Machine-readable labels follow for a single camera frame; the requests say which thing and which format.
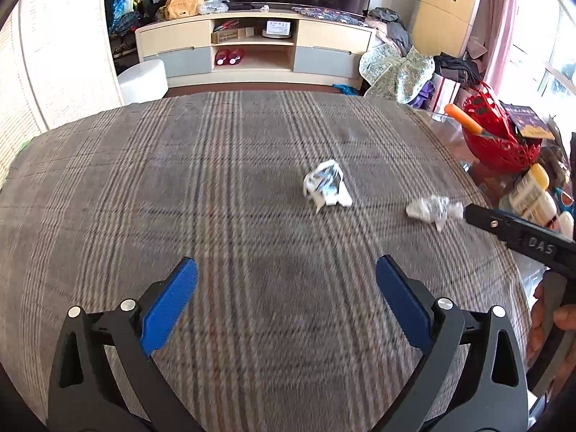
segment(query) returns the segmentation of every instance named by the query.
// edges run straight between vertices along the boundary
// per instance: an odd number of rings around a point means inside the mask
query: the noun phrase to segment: red plastic basket
[[[538,159],[542,140],[526,140],[520,144],[511,131],[508,114],[497,101],[490,86],[483,83],[478,95],[464,102],[463,111],[486,131],[501,138],[476,136],[463,128],[464,139],[470,152],[486,167],[502,174],[519,174]]]

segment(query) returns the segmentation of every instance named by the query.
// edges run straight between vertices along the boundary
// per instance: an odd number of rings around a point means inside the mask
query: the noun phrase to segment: pink curtain
[[[492,86],[496,94],[502,85],[508,63],[517,12],[518,0],[489,0],[485,81]]]

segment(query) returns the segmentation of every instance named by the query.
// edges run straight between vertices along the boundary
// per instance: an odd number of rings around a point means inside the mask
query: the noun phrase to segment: tv cabinet
[[[211,43],[214,27],[226,19],[241,25],[266,19],[292,23],[289,39],[254,37]],[[371,46],[375,30],[369,27],[322,21],[290,9],[228,11],[149,24],[136,31],[140,62],[164,62],[168,86],[210,83],[278,82],[314,85],[344,84],[360,88],[360,57]],[[216,66],[222,48],[242,47],[246,55],[238,65]]]

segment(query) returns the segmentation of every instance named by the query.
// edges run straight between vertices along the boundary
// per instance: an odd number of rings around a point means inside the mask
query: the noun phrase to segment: white stool
[[[118,76],[118,82],[124,105],[158,100],[168,91],[162,60],[148,60],[134,65]]]

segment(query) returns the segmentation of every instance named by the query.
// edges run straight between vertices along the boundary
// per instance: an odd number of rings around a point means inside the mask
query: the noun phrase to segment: window
[[[499,97],[555,117],[569,150],[576,131],[576,26],[558,0],[519,0]]]

